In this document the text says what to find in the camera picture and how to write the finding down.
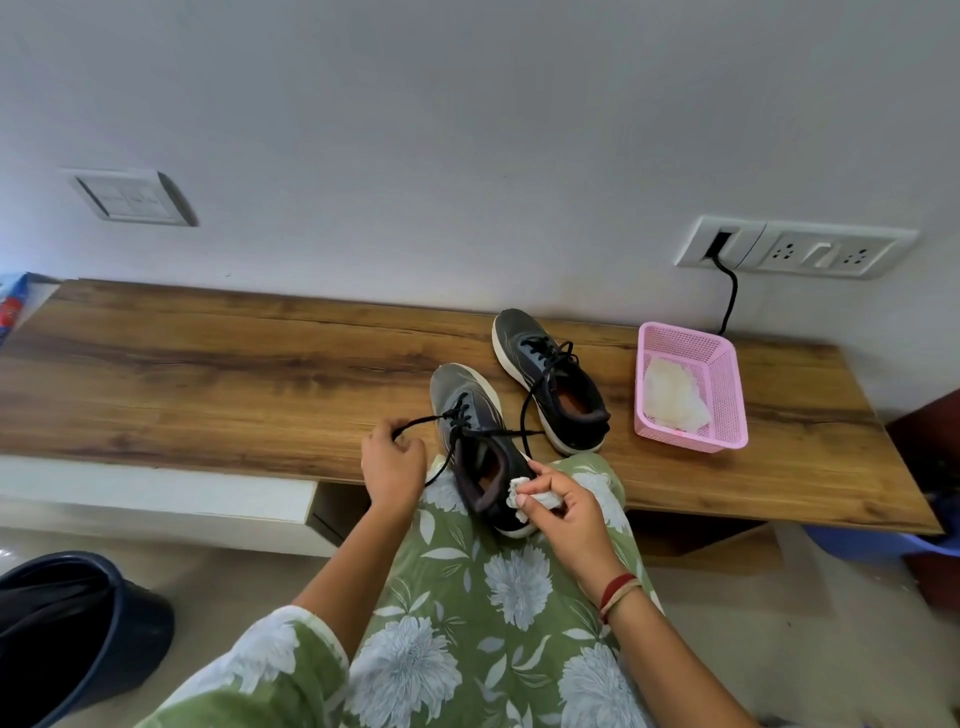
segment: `shoe sole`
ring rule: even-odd
[[[489,397],[490,401],[493,402],[493,406],[496,407],[496,411],[500,413],[500,417],[502,418],[503,405],[500,404],[500,396],[496,394],[496,390],[493,389],[493,385],[487,381],[487,378],[482,374],[480,374],[479,372],[477,372],[475,369],[473,369],[473,367],[469,367],[466,364],[460,364],[458,362],[451,362],[451,363],[456,364],[458,367],[463,367],[473,375],[473,378],[477,380],[477,382],[483,388],[483,391],[487,393],[487,397]],[[433,410],[434,415],[440,414],[439,412],[437,412],[437,410],[433,409],[432,406],[430,407],[430,409]],[[446,442],[444,442],[443,438],[441,438],[440,444],[441,446],[443,446],[444,451],[449,451],[447,450]],[[523,455],[523,457],[527,460],[530,459],[523,452],[521,453],[521,455]],[[493,527],[493,530],[495,530],[497,533],[503,534],[508,539],[525,539],[527,536],[534,533],[537,530],[537,527],[534,526],[532,523],[527,523],[525,526],[523,526],[522,528],[516,531],[504,531],[497,528],[496,526]]]
[[[503,367],[504,371],[515,379],[519,384],[527,390],[530,391],[530,385],[527,384],[527,380],[523,378],[523,375],[520,373],[520,370],[514,366],[514,363],[507,357],[507,353],[503,351],[503,347],[500,346],[500,342],[496,337],[496,319],[499,316],[493,318],[493,328],[491,329],[491,339],[493,340],[493,353],[496,354],[496,360],[500,362],[500,366]],[[534,405],[537,408],[537,414],[540,415],[540,424],[543,425],[543,433],[546,435],[546,439],[550,441],[550,445],[553,448],[564,455],[583,455],[588,452],[596,452],[603,447],[606,437],[600,441],[600,444],[595,448],[590,449],[574,449],[570,445],[566,445],[557,434],[553,431],[553,427],[550,426],[550,423],[546,421],[546,418],[543,416],[543,410],[540,409],[540,405],[537,402],[537,398],[534,398]]]

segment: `hand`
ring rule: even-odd
[[[566,569],[580,583],[584,594],[599,605],[607,585],[627,571],[613,553],[600,504],[593,493],[569,475],[546,465],[529,461],[538,475],[516,489],[516,504],[540,529]],[[566,513],[560,517],[548,511],[533,493],[553,491],[564,499]]]
[[[419,439],[391,435],[405,419],[383,420],[360,444],[360,468],[372,508],[409,522],[426,479],[426,448]]]

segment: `white wall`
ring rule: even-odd
[[[735,330],[960,385],[955,0],[6,0],[0,270],[696,327],[701,213],[918,227],[872,282],[751,276]],[[57,167],[159,169],[198,229]]]

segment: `black sneaker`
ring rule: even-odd
[[[467,508],[492,528],[515,539],[533,533],[535,527],[516,510],[511,481],[536,474],[516,449],[511,438],[521,433],[505,427],[500,397],[490,383],[463,364],[443,364],[430,377],[430,403],[433,417],[414,420],[402,428],[437,421],[447,456],[427,487],[449,467]],[[507,504],[508,499],[515,507]]]
[[[520,429],[530,400],[550,443],[564,455],[596,452],[610,431],[610,412],[600,391],[580,368],[573,342],[558,345],[529,314],[518,308],[493,319],[493,350],[507,374],[529,393],[520,410]],[[530,455],[527,438],[523,449]]]

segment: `pink plastic basket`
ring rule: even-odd
[[[654,356],[680,364],[697,380],[700,399],[707,405],[710,422],[696,434],[664,427],[643,414],[643,375]],[[636,411],[634,429],[668,445],[717,452],[747,444],[747,415],[743,408],[736,351],[727,339],[692,328],[649,322],[640,327],[636,349]]]

